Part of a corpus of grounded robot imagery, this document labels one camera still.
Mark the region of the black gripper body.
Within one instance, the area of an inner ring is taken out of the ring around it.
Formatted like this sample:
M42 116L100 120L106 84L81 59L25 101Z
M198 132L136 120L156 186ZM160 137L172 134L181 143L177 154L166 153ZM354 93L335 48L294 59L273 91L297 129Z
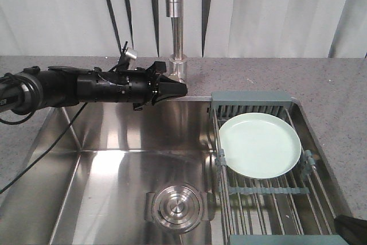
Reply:
M131 103L134 109L155 101L166 63L156 61L135 70L97 71L77 77L76 95L81 102Z

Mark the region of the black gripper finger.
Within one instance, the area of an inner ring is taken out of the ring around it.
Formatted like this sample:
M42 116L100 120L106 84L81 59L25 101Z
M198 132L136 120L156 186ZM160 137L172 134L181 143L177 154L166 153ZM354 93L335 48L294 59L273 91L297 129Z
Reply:
M168 77L160 77L158 84L158 102L186 96L187 92L188 88L186 84Z
M366 220L338 215L334 218L334 227L336 233L348 244L367 244Z

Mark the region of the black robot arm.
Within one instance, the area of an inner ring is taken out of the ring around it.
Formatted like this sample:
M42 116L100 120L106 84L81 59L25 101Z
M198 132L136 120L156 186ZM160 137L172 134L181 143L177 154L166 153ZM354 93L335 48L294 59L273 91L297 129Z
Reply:
M163 61L133 70L126 64L117 64L109 71L67 66L50 66L42 71L38 66L28 67L1 77L1 111L29 117L42 108L81 102L131 103L138 110L185 96L186 84L168 78L165 72Z

